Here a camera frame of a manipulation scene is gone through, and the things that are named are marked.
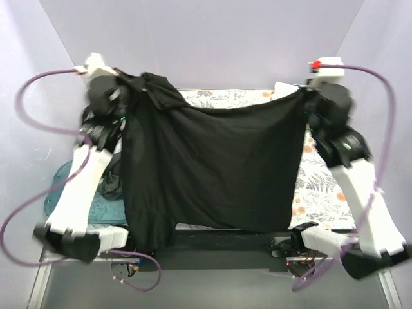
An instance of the floral pattern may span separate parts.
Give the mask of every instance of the floral pattern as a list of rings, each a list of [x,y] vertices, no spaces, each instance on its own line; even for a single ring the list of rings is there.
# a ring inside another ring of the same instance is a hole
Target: floral pattern
[[[203,108],[239,108],[267,103],[282,96],[278,92],[262,90],[192,90],[181,91],[181,94],[189,104]],[[306,127],[289,228],[309,221],[315,221],[326,229],[355,228],[344,194],[317,153],[310,128]],[[176,228],[210,229],[183,223],[179,223]]]

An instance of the gray floor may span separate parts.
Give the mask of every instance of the gray floor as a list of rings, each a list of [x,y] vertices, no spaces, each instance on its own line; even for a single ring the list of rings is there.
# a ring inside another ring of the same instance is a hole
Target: gray floor
[[[155,276],[132,279],[149,286]],[[340,265],[302,292],[291,291],[293,282],[264,270],[166,270],[159,287],[144,294],[112,280],[110,262],[69,261],[52,267],[41,308],[388,308],[378,276],[355,281]]]

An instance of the cable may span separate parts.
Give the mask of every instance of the cable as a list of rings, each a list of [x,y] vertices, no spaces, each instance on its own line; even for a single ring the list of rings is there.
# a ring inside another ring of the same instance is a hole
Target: cable
[[[366,220],[369,210],[371,209],[372,203],[375,199],[375,193],[378,191],[382,183],[383,175],[384,175],[384,172],[387,166],[389,150],[391,148],[392,139],[393,139],[393,128],[395,124],[395,110],[396,110],[395,92],[393,91],[392,85],[389,83],[389,81],[385,77],[383,77],[381,74],[373,70],[363,68],[361,66],[321,64],[320,68],[349,69],[349,70],[356,70],[356,71],[362,71],[362,72],[368,73],[378,78],[384,84],[386,91],[388,93],[388,102],[389,102],[388,125],[387,125],[386,132],[384,135],[384,141],[382,143],[382,156],[380,157],[380,160],[379,160],[373,192],[371,192],[368,202],[366,204],[365,210],[362,213],[362,216],[360,216],[359,218],[359,222],[357,226],[357,230],[359,230],[362,227],[364,221]],[[340,257],[342,258],[349,251],[350,248],[351,248],[350,245],[343,246],[340,252]],[[323,274],[325,274],[331,268],[331,266],[334,263],[336,263],[336,261],[337,261],[336,257],[332,257],[332,259],[330,260],[326,260],[326,257],[324,257],[319,262],[318,265],[315,265],[313,268],[307,271],[302,277],[297,279],[297,281],[292,287],[292,291],[297,292],[297,291],[300,291],[308,287],[314,281],[316,281],[321,276],[323,276]]]
[[[158,269],[158,277],[157,277],[157,280],[156,280],[156,282],[155,282],[152,286],[150,286],[149,288],[141,288],[140,286],[137,286],[137,285],[133,284],[132,282],[130,282],[130,281],[128,281],[128,280],[125,280],[125,279],[123,279],[123,278],[121,278],[121,277],[118,277],[118,276],[113,276],[113,279],[117,279],[117,280],[119,280],[121,283],[125,283],[125,284],[131,286],[132,288],[135,288],[136,290],[139,290],[139,291],[141,291],[141,292],[151,291],[151,290],[153,290],[154,288],[156,288],[156,287],[159,285],[159,282],[160,282],[160,280],[161,280],[161,278],[162,278],[162,268],[160,267],[159,262],[157,262],[157,260],[156,260],[154,257],[151,257],[151,256],[149,256],[149,255],[147,255],[147,254],[144,254],[144,253],[131,252],[131,251],[110,250],[109,252],[110,252],[110,253],[114,253],[114,254],[130,254],[131,256],[139,256],[139,257],[141,257],[141,258],[150,259],[150,260],[156,265],[156,267],[157,267],[157,269]]]
[[[5,221],[3,222],[3,224],[1,225],[0,228],[0,247],[1,250],[5,253],[5,256],[12,262],[24,266],[24,267],[38,267],[39,265],[47,265],[47,264],[52,264],[52,263],[56,263],[59,261],[62,261],[64,259],[58,259],[55,261],[47,261],[47,262],[42,262],[42,263],[30,263],[30,262],[25,262],[20,260],[19,258],[13,256],[13,254],[9,251],[9,249],[6,247],[5,244],[5,230],[7,228],[7,225],[9,224],[9,222],[17,215],[19,214],[23,209],[25,209],[27,206],[31,205],[32,203],[34,203],[35,201],[39,200],[40,198],[42,198],[43,196],[46,196],[47,194],[51,193],[54,190],[57,190],[58,188],[63,187],[66,183],[68,183],[69,181],[71,181],[72,179],[74,179],[74,177],[76,177],[82,170],[83,168],[86,166],[87,162],[89,161],[90,158],[90,150],[91,147],[93,146],[93,143],[90,139],[90,137],[82,132],[79,132],[78,130],[69,130],[69,129],[62,129],[59,127],[51,127],[51,126],[47,126],[45,124],[42,124],[41,122],[38,122],[37,120],[33,119],[32,117],[30,117],[28,115],[28,113],[24,110],[24,106],[23,106],[23,96],[24,93],[26,92],[28,86],[30,86],[33,82],[35,82],[38,79],[41,79],[43,77],[49,76],[49,75],[57,75],[57,74],[66,74],[66,73],[78,73],[78,71],[76,69],[68,69],[68,70],[57,70],[57,71],[49,71],[49,72],[44,72],[41,74],[38,74],[36,76],[33,76],[31,79],[27,80],[20,88],[19,91],[17,92],[16,96],[15,96],[15,104],[14,104],[14,108],[17,112],[17,116],[27,125],[29,125],[30,127],[34,127],[35,129],[38,129],[40,131],[44,131],[44,132],[49,132],[49,133],[55,133],[55,134],[61,134],[61,135],[71,135],[71,136],[82,136],[83,137],[83,141],[89,145],[89,152],[88,155],[86,157],[86,159],[84,159],[83,163],[80,165],[79,169],[77,171],[75,171],[72,175],[70,175],[67,179],[61,181],[60,183],[58,183],[57,185],[54,185],[53,187],[40,192],[39,194],[33,196],[32,198],[29,198],[27,201],[25,201],[23,204],[21,204],[20,206],[18,206],[18,208],[16,208],[11,214],[9,214],[7,216],[7,218],[5,219]]]

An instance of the orange flower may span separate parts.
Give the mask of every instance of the orange flower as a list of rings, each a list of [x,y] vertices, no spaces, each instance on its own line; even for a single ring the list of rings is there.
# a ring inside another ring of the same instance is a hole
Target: orange flower
[[[304,209],[304,207],[300,206],[297,208],[297,213],[298,214],[304,214],[306,212],[306,209]]]
[[[312,153],[314,151],[315,147],[314,146],[304,146],[303,151],[306,153]]]
[[[336,197],[339,201],[346,201],[345,194],[343,194],[343,192],[336,194]]]

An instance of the purple cable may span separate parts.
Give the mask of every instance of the purple cable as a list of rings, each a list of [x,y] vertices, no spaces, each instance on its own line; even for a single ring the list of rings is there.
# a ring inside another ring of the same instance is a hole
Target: purple cable
[[[153,258],[153,257],[151,257],[151,256],[148,256],[147,254],[137,253],[137,252],[131,252],[131,251],[110,250],[109,252],[110,252],[110,253],[114,253],[114,254],[129,254],[129,255],[131,255],[131,256],[140,256],[141,258],[150,259],[150,260],[156,265],[156,267],[157,267],[157,269],[158,269],[158,277],[157,277],[157,280],[156,280],[156,282],[155,282],[151,287],[149,287],[149,288],[141,288],[141,287],[139,287],[139,286],[137,286],[137,285],[134,285],[132,282],[130,282],[130,281],[128,281],[128,280],[125,280],[125,279],[123,279],[123,278],[121,278],[121,277],[118,277],[118,276],[113,276],[113,278],[116,278],[116,279],[118,279],[120,282],[125,283],[125,284],[131,286],[132,288],[135,288],[136,290],[139,290],[139,291],[141,291],[141,292],[151,291],[151,290],[153,290],[154,288],[156,288],[156,287],[159,285],[159,282],[160,282],[160,280],[161,280],[161,278],[162,278],[162,268],[160,267],[159,262],[157,262],[157,260],[156,260],[155,258]]]
[[[320,67],[321,68],[333,68],[333,69],[337,68],[337,69],[357,70],[357,71],[362,71],[362,72],[371,74],[383,82],[386,88],[386,91],[388,93],[388,102],[389,102],[388,126],[386,128],[384,141],[382,143],[382,156],[380,157],[378,168],[377,168],[377,175],[376,175],[375,185],[373,188],[374,191],[371,192],[368,202],[366,204],[365,210],[362,213],[362,216],[360,216],[358,224],[357,224],[357,230],[359,230],[362,227],[364,221],[366,220],[369,210],[371,209],[372,203],[375,199],[375,193],[377,192],[377,190],[379,189],[382,183],[384,171],[386,169],[386,165],[388,162],[389,150],[391,148],[391,143],[392,143],[392,138],[393,138],[393,128],[395,124],[395,108],[396,108],[395,92],[393,91],[393,87],[391,86],[389,81],[385,77],[383,77],[381,74],[373,70],[363,68],[360,66],[347,66],[347,65],[321,64]],[[349,251],[350,247],[351,247],[350,245],[345,245],[342,247],[342,250],[340,252],[341,258]],[[326,258],[322,259],[322,261],[319,262],[318,265],[314,266],[313,268],[308,270],[303,276],[297,279],[297,281],[292,287],[292,291],[297,292],[297,291],[300,291],[308,287],[316,279],[319,279],[321,276],[323,276],[323,274],[325,274],[336,261],[337,259],[335,257],[333,257],[331,260],[326,260]]]
[[[68,183],[69,181],[74,179],[74,177],[76,177],[83,170],[83,168],[86,166],[87,162],[89,161],[90,149],[93,146],[93,143],[92,143],[90,137],[87,134],[79,132],[78,130],[69,130],[69,129],[61,129],[59,127],[46,126],[46,125],[42,124],[41,122],[38,122],[38,121],[34,120],[33,118],[31,118],[27,114],[27,112],[24,110],[23,95],[24,95],[24,92],[27,90],[28,86],[30,86],[30,84],[32,84],[36,80],[41,79],[42,77],[45,77],[45,76],[56,75],[56,74],[65,74],[65,73],[77,73],[77,70],[76,69],[68,69],[68,70],[49,71],[49,72],[44,72],[44,73],[38,74],[36,76],[33,76],[31,79],[27,80],[20,87],[20,89],[17,92],[17,95],[15,97],[14,108],[17,112],[17,116],[25,124],[28,124],[29,126],[34,127],[36,129],[38,129],[40,131],[44,131],[44,132],[50,132],[50,133],[62,134],[62,135],[72,135],[72,136],[76,136],[76,137],[78,137],[80,135],[80,136],[83,137],[84,142],[89,145],[88,155],[87,155],[86,159],[84,159],[83,163],[80,165],[80,167],[77,171],[75,171],[67,179],[61,181],[57,185],[54,185],[50,189],[47,189],[43,192],[40,192],[39,194],[37,194],[37,195],[33,196],[32,198],[28,199],[27,201],[25,201],[23,204],[18,206],[18,208],[16,208],[11,214],[9,214],[7,216],[7,218],[5,219],[5,221],[3,222],[3,224],[1,225],[1,228],[0,228],[0,248],[1,248],[1,250],[5,253],[5,256],[10,261],[12,261],[12,262],[14,262],[18,265],[24,266],[24,267],[38,267],[40,265],[47,265],[47,264],[56,263],[56,262],[62,261],[64,259],[58,259],[56,261],[47,261],[47,262],[44,262],[44,263],[29,263],[29,262],[22,261],[19,258],[13,256],[13,254],[7,249],[6,244],[5,244],[5,230],[7,228],[7,225],[14,218],[14,216],[19,214],[27,206],[29,206],[30,204],[32,204],[35,201],[39,200],[43,196],[46,196],[47,194],[51,193],[52,191],[63,187],[66,183]]]

